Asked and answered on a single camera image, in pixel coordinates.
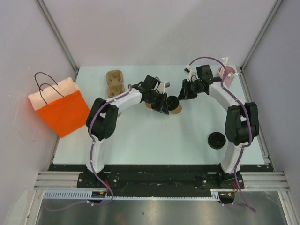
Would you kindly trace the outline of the brown paper cup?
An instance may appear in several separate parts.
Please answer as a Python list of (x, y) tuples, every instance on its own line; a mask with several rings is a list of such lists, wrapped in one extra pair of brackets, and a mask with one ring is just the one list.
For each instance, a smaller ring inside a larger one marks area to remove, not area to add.
[(181, 104), (178, 104), (178, 106), (171, 111), (172, 114), (174, 115), (179, 115), (182, 112), (182, 106)]
[(151, 104), (151, 103), (147, 103), (147, 102), (145, 102), (145, 105), (146, 105), (146, 107), (147, 107), (147, 108), (149, 108), (149, 109), (151, 109), (151, 108), (152, 108), (152, 104)]

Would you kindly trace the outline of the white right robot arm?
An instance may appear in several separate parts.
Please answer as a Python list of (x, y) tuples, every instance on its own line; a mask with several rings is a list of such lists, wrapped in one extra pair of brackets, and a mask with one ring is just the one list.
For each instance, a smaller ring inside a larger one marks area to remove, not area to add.
[(231, 174), (240, 168), (243, 151), (259, 134), (258, 107), (254, 102), (239, 100), (224, 84), (220, 77), (214, 77), (209, 65), (184, 69), (187, 79), (182, 81), (179, 100), (190, 100), (200, 93), (214, 98), (226, 111), (225, 136), (228, 140), (225, 156), (220, 163), (222, 173), (216, 176), (221, 188), (233, 183)]

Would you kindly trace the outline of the stack of black lids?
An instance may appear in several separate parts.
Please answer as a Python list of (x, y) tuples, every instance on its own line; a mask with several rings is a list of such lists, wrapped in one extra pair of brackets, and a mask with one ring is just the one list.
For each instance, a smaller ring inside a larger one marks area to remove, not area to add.
[(208, 136), (207, 142), (211, 148), (219, 150), (224, 147), (226, 138), (220, 132), (213, 132)]

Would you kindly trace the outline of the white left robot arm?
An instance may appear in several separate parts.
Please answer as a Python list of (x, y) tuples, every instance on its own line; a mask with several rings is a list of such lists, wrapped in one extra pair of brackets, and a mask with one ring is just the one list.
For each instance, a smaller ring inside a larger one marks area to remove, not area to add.
[(154, 111), (168, 115), (166, 88), (169, 82), (162, 82), (158, 77), (147, 75), (144, 81), (128, 85), (128, 90), (110, 99), (97, 98), (86, 120), (88, 133), (92, 139), (90, 158), (86, 164), (91, 172), (87, 182), (97, 188), (103, 184), (101, 172), (105, 166), (101, 150), (104, 139), (108, 139), (115, 131), (117, 117), (124, 110), (145, 102), (151, 104)]

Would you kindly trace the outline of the brown pulp cup carrier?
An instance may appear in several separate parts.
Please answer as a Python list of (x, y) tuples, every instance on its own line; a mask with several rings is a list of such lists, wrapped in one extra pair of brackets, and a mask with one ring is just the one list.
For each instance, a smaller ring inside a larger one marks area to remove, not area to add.
[(125, 92), (123, 84), (123, 72), (121, 70), (111, 70), (106, 73), (107, 95), (113, 98)]

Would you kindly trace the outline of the orange paper bag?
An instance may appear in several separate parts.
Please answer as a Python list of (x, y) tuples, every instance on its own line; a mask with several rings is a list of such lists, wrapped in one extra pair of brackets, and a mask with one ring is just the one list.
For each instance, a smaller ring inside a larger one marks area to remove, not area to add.
[(28, 95), (28, 99), (36, 113), (60, 138), (84, 126), (90, 109), (73, 79), (39, 84), (38, 74), (50, 77), (44, 72), (34, 74), (38, 91)]

